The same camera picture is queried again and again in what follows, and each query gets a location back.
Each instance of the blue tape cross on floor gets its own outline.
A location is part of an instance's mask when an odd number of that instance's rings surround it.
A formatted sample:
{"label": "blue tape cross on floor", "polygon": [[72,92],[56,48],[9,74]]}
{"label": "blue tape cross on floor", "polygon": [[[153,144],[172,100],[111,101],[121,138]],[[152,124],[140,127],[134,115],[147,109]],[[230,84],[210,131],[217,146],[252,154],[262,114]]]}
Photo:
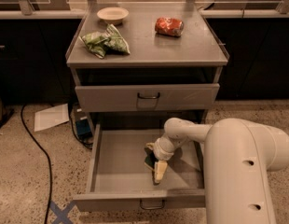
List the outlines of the blue tape cross on floor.
{"label": "blue tape cross on floor", "polygon": [[57,218],[52,222],[52,224],[73,224],[73,222],[68,218],[68,213],[72,210],[72,208],[75,206],[74,202],[71,201],[66,208],[61,210],[57,204],[55,204],[53,201],[50,202],[50,209],[54,214],[57,216]]}

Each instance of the floor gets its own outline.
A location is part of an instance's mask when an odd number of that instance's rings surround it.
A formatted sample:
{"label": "floor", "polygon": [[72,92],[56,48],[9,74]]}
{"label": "floor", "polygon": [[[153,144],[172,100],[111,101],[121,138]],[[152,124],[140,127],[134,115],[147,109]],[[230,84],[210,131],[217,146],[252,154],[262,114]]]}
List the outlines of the floor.
{"label": "floor", "polygon": [[[48,199],[48,163],[21,122],[21,106],[0,129],[0,224],[43,223]],[[80,213],[73,196],[84,193],[90,151],[73,137],[70,123],[34,132],[34,113],[50,105],[27,105],[24,122],[51,158],[53,191],[48,223],[206,223],[206,211],[173,209]],[[207,123],[241,118],[275,126],[289,134],[289,100],[217,101]],[[278,224],[289,224],[289,166],[268,173]]]}

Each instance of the gray countertop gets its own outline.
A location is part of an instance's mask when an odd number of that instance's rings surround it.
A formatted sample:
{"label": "gray countertop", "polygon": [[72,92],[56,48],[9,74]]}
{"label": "gray countertop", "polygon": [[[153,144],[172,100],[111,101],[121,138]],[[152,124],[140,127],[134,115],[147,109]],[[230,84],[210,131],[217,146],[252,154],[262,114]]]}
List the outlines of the gray countertop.
{"label": "gray countertop", "polygon": [[[67,60],[70,67],[156,67],[222,66],[227,57],[214,39],[206,22],[189,3],[117,3],[95,4],[77,35],[103,32],[106,24],[96,13],[104,7],[124,7],[130,13],[118,30],[130,46],[130,55],[107,54],[97,58],[80,39],[74,43]],[[180,19],[185,28],[181,37],[158,35],[159,17]]]}

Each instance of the black cabinet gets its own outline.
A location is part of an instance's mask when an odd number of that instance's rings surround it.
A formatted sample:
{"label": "black cabinet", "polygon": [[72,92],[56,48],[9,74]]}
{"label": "black cabinet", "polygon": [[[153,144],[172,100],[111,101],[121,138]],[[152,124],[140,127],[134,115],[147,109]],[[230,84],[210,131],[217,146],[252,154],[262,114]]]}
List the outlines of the black cabinet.
{"label": "black cabinet", "polygon": [[6,104],[66,102],[65,53],[80,20],[0,21],[0,95]]}
{"label": "black cabinet", "polygon": [[208,19],[230,60],[218,99],[289,98],[289,19]]}

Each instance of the open drawer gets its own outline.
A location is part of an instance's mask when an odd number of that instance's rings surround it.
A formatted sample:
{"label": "open drawer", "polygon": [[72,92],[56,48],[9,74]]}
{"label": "open drawer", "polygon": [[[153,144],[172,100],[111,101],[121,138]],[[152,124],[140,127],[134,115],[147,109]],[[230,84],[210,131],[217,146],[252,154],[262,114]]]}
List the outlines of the open drawer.
{"label": "open drawer", "polygon": [[205,207],[203,175],[193,142],[177,149],[156,185],[145,166],[145,144],[159,129],[101,130],[96,125],[86,194],[74,197],[80,211]]}
{"label": "open drawer", "polygon": [[219,84],[76,86],[84,112],[209,109]]}

